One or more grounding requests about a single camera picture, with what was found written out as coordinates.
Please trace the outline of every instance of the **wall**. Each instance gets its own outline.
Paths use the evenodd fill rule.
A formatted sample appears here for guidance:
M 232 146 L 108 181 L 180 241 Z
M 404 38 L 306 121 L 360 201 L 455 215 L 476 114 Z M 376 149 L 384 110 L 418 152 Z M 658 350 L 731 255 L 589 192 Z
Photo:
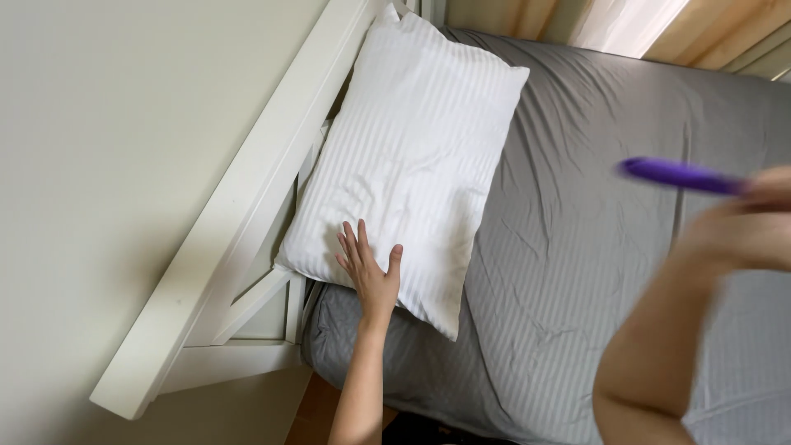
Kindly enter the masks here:
M 0 443 L 285 439 L 304 368 L 88 396 L 326 2 L 0 4 Z

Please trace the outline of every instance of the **white bed frame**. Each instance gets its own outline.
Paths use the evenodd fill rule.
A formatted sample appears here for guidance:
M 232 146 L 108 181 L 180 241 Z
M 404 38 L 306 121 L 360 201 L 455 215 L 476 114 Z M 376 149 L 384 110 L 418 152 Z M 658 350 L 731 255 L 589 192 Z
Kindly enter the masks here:
M 91 401 L 133 420 L 158 394 L 300 364 L 303 276 L 274 268 L 234 299 L 267 233 L 280 228 L 274 217 L 295 178 L 298 202 L 327 135 L 325 117 L 386 1 L 329 0 Z M 445 0 L 418 2 L 407 0 L 406 7 L 442 24 Z M 404 4 L 396 6 L 405 12 Z M 283 287 L 284 338 L 231 340 Z

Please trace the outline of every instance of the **striped pillowcase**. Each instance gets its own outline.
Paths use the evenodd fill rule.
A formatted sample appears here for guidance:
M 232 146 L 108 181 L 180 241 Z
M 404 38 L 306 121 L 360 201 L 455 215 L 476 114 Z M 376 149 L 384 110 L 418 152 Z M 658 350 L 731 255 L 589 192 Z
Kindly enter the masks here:
M 403 245 L 399 305 L 455 340 L 473 237 L 528 73 L 388 4 L 275 263 L 352 287 L 335 234 L 363 218 L 382 270 Z

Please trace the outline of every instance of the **purple handheld device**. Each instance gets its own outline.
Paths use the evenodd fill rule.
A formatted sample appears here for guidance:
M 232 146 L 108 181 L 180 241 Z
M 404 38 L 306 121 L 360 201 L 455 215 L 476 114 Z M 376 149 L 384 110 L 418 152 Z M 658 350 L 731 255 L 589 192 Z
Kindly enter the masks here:
M 729 177 L 716 170 L 682 164 L 662 158 L 628 158 L 618 164 L 621 173 L 648 181 L 676 187 L 691 188 L 721 195 L 738 195 L 744 180 Z

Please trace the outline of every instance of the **fitted sheet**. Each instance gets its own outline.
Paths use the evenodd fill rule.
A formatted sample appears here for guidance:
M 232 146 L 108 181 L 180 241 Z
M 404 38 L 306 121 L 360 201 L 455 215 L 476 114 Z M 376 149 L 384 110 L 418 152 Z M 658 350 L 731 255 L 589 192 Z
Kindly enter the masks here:
M 714 198 L 627 182 L 638 155 L 748 175 L 791 163 L 791 86 L 480 32 L 450 39 L 531 69 L 464 284 L 455 343 L 396 309 L 384 400 L 484 436 L 600 443 L 591 390 L 607 342 Z M 791 276 L 732 277 L 685 421 L 700 443 L 791 443 Z M 326 286 L 303 355 L 340 387 L 360 308 Z

